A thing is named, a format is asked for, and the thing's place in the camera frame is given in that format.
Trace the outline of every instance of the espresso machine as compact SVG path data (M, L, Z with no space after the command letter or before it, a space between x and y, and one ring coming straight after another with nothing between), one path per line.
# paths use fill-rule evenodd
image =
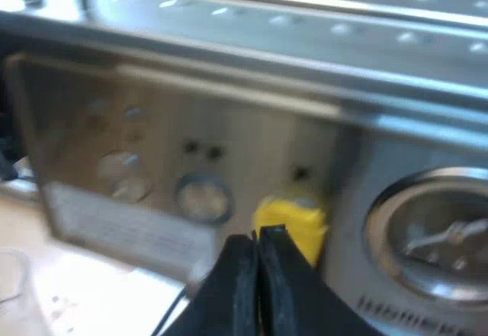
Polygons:
M486 334L488 0L0 0L0 35L57 239L197 286L300 185L360 317Z

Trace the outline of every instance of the gauge needle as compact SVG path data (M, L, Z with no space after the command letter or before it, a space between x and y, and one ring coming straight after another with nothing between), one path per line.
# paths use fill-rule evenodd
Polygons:
M444 232L413 239L405 247L405 253L410 254L414 249L443 242L459 245L465 238L479 235L486 231L488 231L488 219L480 219L474 222L454 222Z

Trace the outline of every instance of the glass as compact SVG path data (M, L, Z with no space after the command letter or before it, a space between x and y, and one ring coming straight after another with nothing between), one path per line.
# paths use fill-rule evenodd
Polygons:
M32 287L29 258L10 248L0 249L0 334L48 335Z

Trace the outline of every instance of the black cable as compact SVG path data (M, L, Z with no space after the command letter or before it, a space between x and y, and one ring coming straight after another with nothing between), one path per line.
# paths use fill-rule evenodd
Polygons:
M165 323L168 321L169 316L173 313L175 310L176 306L178 303L180 303L180 300L182 300L186 295L186 286L183 287L181 292L176 296L175 300L173 300L173 303L169 306L168 310L166 311L165 315L161 318L161 321L159 321L159 324L156 326L154 331L152 332L151 336L158 336L159 332L161 331L162 327L165 325Z

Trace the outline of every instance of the yellow object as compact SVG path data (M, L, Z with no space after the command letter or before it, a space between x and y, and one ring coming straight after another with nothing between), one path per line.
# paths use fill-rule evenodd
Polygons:
M312 266L317 264L327 233L326 214L318 208L300 206L291 200L267 199L255 211L254 229L285 224L295 245Z

